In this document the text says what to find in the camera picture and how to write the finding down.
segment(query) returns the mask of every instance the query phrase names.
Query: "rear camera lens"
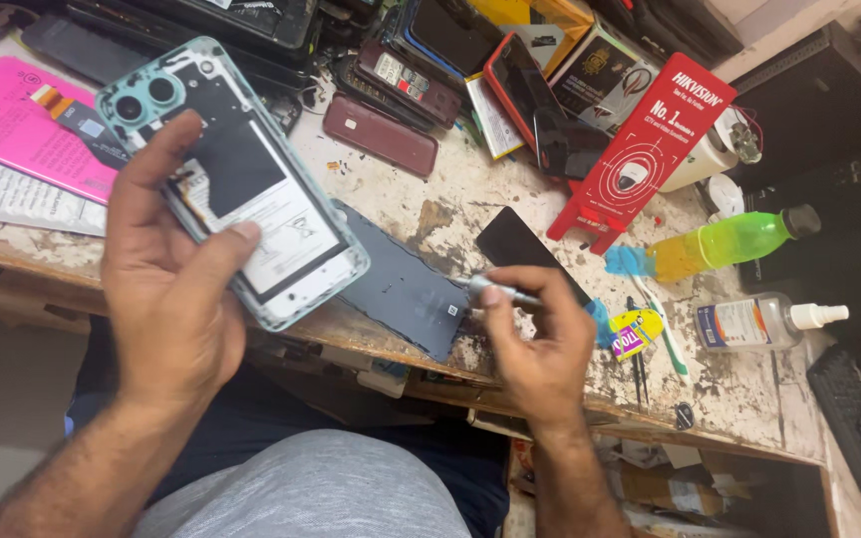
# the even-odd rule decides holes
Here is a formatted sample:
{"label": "rear camera lens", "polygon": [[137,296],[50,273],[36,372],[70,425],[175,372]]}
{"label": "rear camera lens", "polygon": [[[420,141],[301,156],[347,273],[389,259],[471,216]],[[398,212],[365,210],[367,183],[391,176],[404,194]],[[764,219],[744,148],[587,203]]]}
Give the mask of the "rear camera lens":
{"label": "rear camera lens", "polygon": [[142,104],[131,96],[125,96],[115,103],[115,111],[128,121],[137,120],[142,116]]}
{"label": "rear camera lens", "polygon": [[171,80],[155,79],[148,84],[148,93],[151,95],[151,99],[159,103],[166,103],[175,97],[175,86]]}

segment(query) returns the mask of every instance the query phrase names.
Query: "hikvision logo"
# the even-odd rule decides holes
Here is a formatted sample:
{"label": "hikvision logo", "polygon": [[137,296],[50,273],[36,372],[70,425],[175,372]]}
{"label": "hikvision logo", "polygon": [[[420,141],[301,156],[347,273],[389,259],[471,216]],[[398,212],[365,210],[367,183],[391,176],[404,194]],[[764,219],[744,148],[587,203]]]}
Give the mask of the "hikvision logo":
{"label": "hikvision logo", "polygon": [[695,80],[690,79],[686,75],[683,75],[682,72],[677,73],[676,76],[673,77],[673,81],[682,86],[683,89],[685,89],[686,91],[693,94],[693,97],[699,99],[706,104],[709,104],[710,106],[716,106],[723,102],[722,97],[717,97],[717,94],[704,88]]}

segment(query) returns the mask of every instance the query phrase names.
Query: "right hand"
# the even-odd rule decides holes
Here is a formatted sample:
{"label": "right hand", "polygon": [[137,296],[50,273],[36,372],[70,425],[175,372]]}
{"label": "right hand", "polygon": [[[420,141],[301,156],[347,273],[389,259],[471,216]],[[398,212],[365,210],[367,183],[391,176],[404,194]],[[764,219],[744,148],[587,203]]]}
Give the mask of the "right hand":
{"label": "right hand", "polygon": [[564,274],[515,266],[491,271],[487,278],[537,294],[544,303],[538,337],[524,342],[514,328],[510,298],[496,286],[481,294],[487,332],[511,400],[535,434],[584,424],[583,379],[597,328],[574,299]]}

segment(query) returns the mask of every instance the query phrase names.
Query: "black bottle cap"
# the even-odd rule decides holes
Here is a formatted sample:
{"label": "black bottle cap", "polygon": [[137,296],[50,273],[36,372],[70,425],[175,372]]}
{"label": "black bottle cap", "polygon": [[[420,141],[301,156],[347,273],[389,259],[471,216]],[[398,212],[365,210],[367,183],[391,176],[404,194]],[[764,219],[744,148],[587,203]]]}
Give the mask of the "black bottle cap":
{"label": "black bottle cap", "polygon": [[794,239],[812,236],[823,228],[819,215],[809,204],[783,210],[782,215],[783,224]]}

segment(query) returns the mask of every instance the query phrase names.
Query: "green plastic bottle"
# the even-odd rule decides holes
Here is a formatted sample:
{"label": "green plastic bottle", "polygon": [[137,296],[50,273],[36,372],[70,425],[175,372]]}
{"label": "green plastic bottle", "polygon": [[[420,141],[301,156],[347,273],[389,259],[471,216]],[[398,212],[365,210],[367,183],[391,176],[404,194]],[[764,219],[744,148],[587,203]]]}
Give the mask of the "green plastic bottle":
{"label": "green plastic bottle", "polygon": [[786,239],[811,236],[821,226],[819,215],[808,204],[780,214],[738,214],[682,236],[663,239],[647,249],[647,256],[655,258],[657,280],[674,282],[710,269],[762,258]]}

